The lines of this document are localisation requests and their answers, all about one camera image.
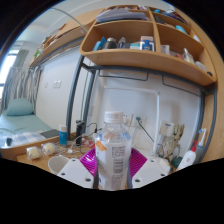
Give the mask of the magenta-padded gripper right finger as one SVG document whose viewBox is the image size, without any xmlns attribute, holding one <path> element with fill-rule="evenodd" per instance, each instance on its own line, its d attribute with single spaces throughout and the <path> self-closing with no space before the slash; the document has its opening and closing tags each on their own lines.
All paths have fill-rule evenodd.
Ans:
<svg viewBox="0 0 224 224">
<path fill-rule="evenodd" d="M 132 149 L 129 160 L 127 186 L 129 189 L 140 188 L 157 181 L 169 173 L 169 162 L 159 157 L 145 157 L 138 150 Z"/>
</svg>

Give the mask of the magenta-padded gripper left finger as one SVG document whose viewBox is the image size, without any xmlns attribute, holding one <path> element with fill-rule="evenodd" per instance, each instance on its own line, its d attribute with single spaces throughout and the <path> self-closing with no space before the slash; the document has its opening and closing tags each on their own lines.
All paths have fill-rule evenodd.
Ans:
<svg viewBox="0 0 224 224">
<path fill-rule="evenodd" d="M 79 159 L 72 158 L 58 176 L 81 187 L 97 189 L 99 179 L 95 149 L 91 149 Z"/>
</svg>

